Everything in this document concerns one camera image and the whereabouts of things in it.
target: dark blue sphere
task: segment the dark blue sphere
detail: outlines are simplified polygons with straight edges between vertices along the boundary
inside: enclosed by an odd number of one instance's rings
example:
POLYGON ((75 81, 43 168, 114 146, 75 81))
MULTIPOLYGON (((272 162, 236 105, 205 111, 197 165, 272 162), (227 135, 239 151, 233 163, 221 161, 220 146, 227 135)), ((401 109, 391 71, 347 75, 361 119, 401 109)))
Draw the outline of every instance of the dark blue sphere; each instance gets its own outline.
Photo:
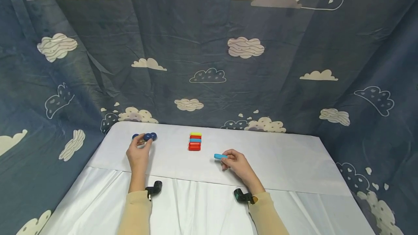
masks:
POLYGON ((151 133, 151 138, 153 141, 155 141, 157 139, 157 134, 156 133, 151 133))
POLYGON ((146 133, 144 135, 144 141, 148 141, 149 139, 152 139, 151 133, 146 133))

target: background curtain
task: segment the background curtain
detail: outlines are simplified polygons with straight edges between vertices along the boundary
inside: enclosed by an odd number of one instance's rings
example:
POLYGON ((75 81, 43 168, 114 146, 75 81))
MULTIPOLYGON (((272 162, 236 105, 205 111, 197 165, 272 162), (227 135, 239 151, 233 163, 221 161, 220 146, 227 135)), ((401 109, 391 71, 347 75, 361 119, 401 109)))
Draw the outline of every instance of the background curtain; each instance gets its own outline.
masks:
POLYGON ((376 234, 415 234, 417 19, 417 0, 0 0, 1 234, 40 230, 121 120, 319 136, 376 234))

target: red block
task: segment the red block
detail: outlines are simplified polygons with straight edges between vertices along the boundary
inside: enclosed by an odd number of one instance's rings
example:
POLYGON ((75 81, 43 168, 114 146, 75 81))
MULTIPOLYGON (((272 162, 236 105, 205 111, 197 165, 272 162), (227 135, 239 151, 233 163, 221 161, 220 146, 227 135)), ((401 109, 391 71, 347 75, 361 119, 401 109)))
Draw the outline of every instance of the red block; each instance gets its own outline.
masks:
POLYGON ((189 143, 190 151, 200 151, 200 143, 189 143))

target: left hand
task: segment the left hand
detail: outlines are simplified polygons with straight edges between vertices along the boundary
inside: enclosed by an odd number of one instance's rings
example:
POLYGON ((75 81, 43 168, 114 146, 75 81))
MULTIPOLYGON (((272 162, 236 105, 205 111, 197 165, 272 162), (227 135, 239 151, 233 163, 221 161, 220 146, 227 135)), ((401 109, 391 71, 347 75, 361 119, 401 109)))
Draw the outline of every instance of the left hand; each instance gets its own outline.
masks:
POLYGON ((149 139, 145 144, 143 137, 144 133, 136 136, 126 151, 132 173, 145 174, 148 167, 149 149, 151 148, 152 139, 149 139))

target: black mount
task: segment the black mount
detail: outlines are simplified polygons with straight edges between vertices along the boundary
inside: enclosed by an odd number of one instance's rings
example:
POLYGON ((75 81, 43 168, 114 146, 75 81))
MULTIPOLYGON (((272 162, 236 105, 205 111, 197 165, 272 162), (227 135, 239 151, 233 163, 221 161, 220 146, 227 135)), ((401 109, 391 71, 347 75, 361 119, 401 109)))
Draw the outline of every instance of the black mount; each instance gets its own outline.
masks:
POLYGON ((254 204, 254 199, 253 199, 253 195, 251 194, 251 192, 244 194, 241 191, 241 189, 236 189, 234 191, 234 197, 238 202, 247 202, 247 203, 254 204))
POLYGON ((148 191, 148 200, 151 200, 151 196, 155 196, 161 192, 163 188, 163 183, 161 181, 154 182, 154 186, 146 187, 145 190, 148 191))

